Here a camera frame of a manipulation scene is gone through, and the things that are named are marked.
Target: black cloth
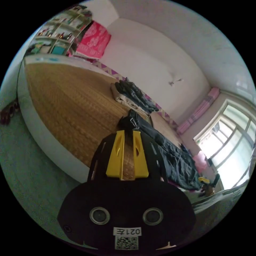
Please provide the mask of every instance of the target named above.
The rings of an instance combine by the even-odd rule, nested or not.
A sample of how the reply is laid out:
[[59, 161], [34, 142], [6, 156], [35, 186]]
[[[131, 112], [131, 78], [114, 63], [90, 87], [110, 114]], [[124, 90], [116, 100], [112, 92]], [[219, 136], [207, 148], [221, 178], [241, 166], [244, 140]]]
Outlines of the black cloth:
[[189, 149], [187, 149], [183, 144], [181, 144], [181, 150], [184, 151], [185, 153], [191, 155]]
[[191, 155], [176, 147], [160, 132], [154, 129], [134, 110], [119, 120], [118, 127], [132, 136], [133, 130], [139, 130], [153, 138], [158, 144], [166, 168], [167, 179], [188, 190], [200, 190], [202, 184]]
[[154, 111], [159, 111], [154, 103], [146, 99], [142, 91], [127, 78], [125, 81], [120, 80], [119, 82], [116, 82], [115, 87], [120, 94], [123, 94], [125, 97], [132, 100], [147, 113], [151, 114]]

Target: ceiling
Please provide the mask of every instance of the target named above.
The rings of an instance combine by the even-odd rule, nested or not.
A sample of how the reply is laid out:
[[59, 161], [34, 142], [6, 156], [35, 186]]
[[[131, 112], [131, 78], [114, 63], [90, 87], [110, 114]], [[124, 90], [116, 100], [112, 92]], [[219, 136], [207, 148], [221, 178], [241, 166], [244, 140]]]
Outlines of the ceiling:
[[238, 51], [213, 24], [171, 1], [109, 0], [120, 18], [147, 25], [186, 51], [210, 85], [238, 94], [256, 105], [252, 77]]

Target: pink curtain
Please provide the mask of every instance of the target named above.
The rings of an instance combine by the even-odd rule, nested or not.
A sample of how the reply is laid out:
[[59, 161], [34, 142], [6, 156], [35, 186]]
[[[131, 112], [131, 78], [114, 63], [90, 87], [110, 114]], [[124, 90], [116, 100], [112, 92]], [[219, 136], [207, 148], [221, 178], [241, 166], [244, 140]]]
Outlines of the pink curtain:
[[185, 122], [178, 126], [177, 133], [179, 135], [183, 134], [198, 118], [200, 118], [206, 112], [206, 110], [213, 104], [218, 96], [219, 88], [212, 88], [207, 97], [198, 106], [194, 113]]

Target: clothes pile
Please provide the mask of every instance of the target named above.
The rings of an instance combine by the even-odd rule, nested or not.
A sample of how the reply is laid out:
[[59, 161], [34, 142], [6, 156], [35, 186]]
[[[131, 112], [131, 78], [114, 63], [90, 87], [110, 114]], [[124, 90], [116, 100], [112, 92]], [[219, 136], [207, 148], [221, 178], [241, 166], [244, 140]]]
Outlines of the clothes pile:
[[200, 175], [192, 156], [176, 147], [134, 110], [130, 110], [128, 116], [119, 120], [118, 127], [130, 136], [133, 130], [138, 130], [154, 139], [163, 157], [168, 180], [187, 190], [201, 189], [202, 184], [198, 180]]
[[149, 115], [154, 111], [159, 111], [155, 104], [145, 97], [145, 94], [131, 81], [126, 78], [115, 84], [111, 84], [114, 99], [136, 112]]

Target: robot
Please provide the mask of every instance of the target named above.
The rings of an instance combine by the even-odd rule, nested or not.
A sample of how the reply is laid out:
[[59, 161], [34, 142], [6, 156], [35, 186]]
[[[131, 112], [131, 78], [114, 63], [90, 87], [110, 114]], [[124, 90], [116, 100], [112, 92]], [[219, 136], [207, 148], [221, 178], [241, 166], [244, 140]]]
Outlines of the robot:
[[143, 132], [133, 131], [135, 180], [124, 181], [124, 141], [123, 130], [102, 140], [87, 182], [66, 196], [58, 222], [71, 241], [95, 248], [87, 250], [92, 254], [165, 253], [182, 245], [194, 227], [194, 211], [167, 182], [157, 144]]

